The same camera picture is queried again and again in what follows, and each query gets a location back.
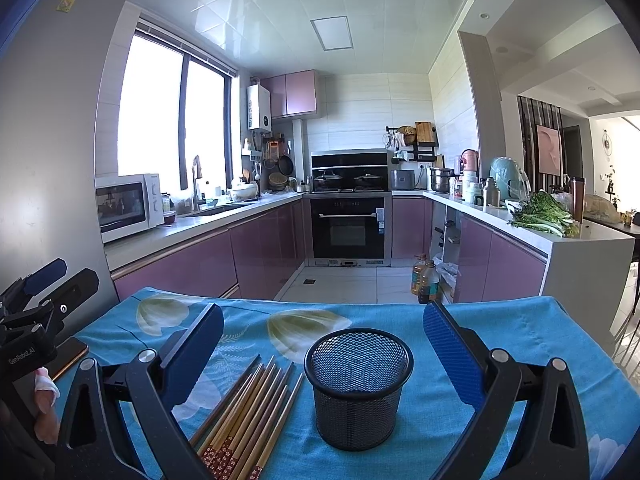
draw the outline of silver screw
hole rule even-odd
[[[155,357],[156,357],[155,350],[143,350],[138,354],[138,361],[140,361],[141,363],[148,363],[149,361],[152,361]]]
[[[493,352],[491,352],[491,357],[493,357],[494,360],[498,361],[499,363],[505,363],[509,360],[509,354],[507,354],[507,352],[505,352],[501,348],[495,349]]]
[[[560,372],[564,372],[566,370],[566,363],[558,357],[556,357],[553,361],[551,361],[551,364],[556,370]]]
[[[80,369],[84,371],[91,370],[91,368],[94,367],[94,364],[95,364],[95,360],[92,359],[91,357],[87,359],[83,359],[82,362],[80,363]]]

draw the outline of ceiling light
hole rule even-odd
[[[346,16],[311,20],[323,50],[341,50],[353,48],[351,31]]]

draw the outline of water heater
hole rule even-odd
[[[246,89],[249,129],[271,132],[271,93],[259,84]]]

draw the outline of yellow sticker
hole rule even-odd
[[[59,10],[60,12],[69,12],[74,2],[75,0],[60,0],[56,10]]]

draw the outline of leafy green vegetable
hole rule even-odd
[[[575,237],[579,233],[574,219],[562,204],[542,190],[534,193],[521,210],[513,213],[509,224],[561,237]]]

